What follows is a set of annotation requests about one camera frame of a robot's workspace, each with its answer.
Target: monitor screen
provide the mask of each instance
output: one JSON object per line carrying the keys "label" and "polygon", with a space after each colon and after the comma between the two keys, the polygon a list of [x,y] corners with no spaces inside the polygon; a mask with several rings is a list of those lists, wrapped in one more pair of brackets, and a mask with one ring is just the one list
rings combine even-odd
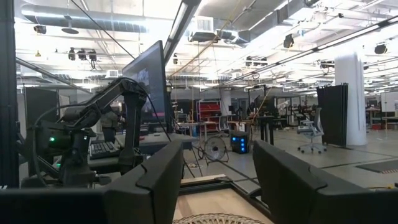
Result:
{"label": "monitor screen", "polygon": [[[125,66],[122,73],[123,77],[132,78],[145,88],[159,119],[164,120],[168,112],[166,110],[167,93],[162,41],[156,42]],[[147,99],[142,107],[141,121],[151,122],[156,120],[154,110],[149,99]]]}

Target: computer tower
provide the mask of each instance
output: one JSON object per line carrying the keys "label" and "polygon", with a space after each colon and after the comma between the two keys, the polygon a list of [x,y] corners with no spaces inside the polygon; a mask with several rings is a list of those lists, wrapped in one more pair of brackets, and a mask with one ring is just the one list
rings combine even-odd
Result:
{"label": "computer tower", "polygon": [[229,137],[233,152],[238,154],[249,152],[249,133],[244,131],[232,131]]}

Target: gray floor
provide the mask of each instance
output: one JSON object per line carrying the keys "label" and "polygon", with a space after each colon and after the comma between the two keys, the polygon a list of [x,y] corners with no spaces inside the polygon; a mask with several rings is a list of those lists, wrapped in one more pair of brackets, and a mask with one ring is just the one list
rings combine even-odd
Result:
{"label": "gray floor", "polygon": [[[297,147],[308,143],[309,140],[297,134],[296,130],[276,131],[274,133],[275,146],[278,148],[354,184],[362,187],[384,187],[398,182],[398,173],[378,174],[355,167],[359,164],[398,159],[398,131],[369,131],[367,134],[368,144],[366,146],[348,146],[349,149],[328,146],[328,151],[323,154],[312,154],[310,152],[302,154],[299,152]],[[254,134],[253,138],[259,139],[258,134]],[[224,141],[229,149],[228,138],[224,138]],[[184,157],[188,162],[195,160],[192,151],[185,151]],[[200,160],[199,164],[203,175],[225,174],[229,178],[237,180],[239,185],[247,191],[258,188],[256,179],[244,180],[246,179],[244,176],[223,164],[214,162],[207,166],[204,160]],[[229,151],[229,162],[226,164],[250,178],[256,178],[251,154],[239,155]],[[198,168],[192,169],[192,172],[195,176],[200,176]],[[189,171],[185,169],[185,178],[191,177]]]}

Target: ceiling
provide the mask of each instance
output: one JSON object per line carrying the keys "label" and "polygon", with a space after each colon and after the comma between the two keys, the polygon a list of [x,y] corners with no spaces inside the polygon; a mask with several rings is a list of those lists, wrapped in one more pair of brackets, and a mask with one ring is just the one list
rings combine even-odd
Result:
{"label": "ceiling", "polygon": [[[85,11],[99,19],[110,21],[108,33],[133,56],[138,56],[157,40],[165,41],[178,11],[180,0],[75,0]],[[16,54],[52,74],[69,79],[85,88],[106,85],[109,70],[121,70],[132,58],[105,32],[80,19],[70,27],[78,34],[67,34],[60,22],[79,9],[68,0],[16,0]],[[321,0],[305,7],[302,0],[202,0],[189,32],[197,32],[197,21],[210,21],[213,31],[225,25],[237,38],[217,42],[190,42],[182,37],[175,49],[177,63],[170,60],[166,76],[175,87],[244,88],[269,85],[295,94],[313,94],[321,85],[333,85],[334,68],[321,68],[321,62],[333,61],[342,50],[360,51],[363,61],[371,64],[365,71],[367,94],[398,87],[398,25],[393,25],[354,39],[346,44],[315,52],[259,75],[240,76],[263,67],[261,59],[274,63],[321,44],[339,39],[398,14],[395,0]],[[140,21],[129,32],[121,32],[125,21]],[[47,25],[46,34],[38,34],[33,26]],[[292,34],[294,45],[283,46],[286,35]],[[375,46],[385,44],[387,51],[376,54]],[[89,61],[68,59],[68,52],[95,50],[98,61],[92,69]],[[45,76],[19,67],[19,84],[59,85]]]}

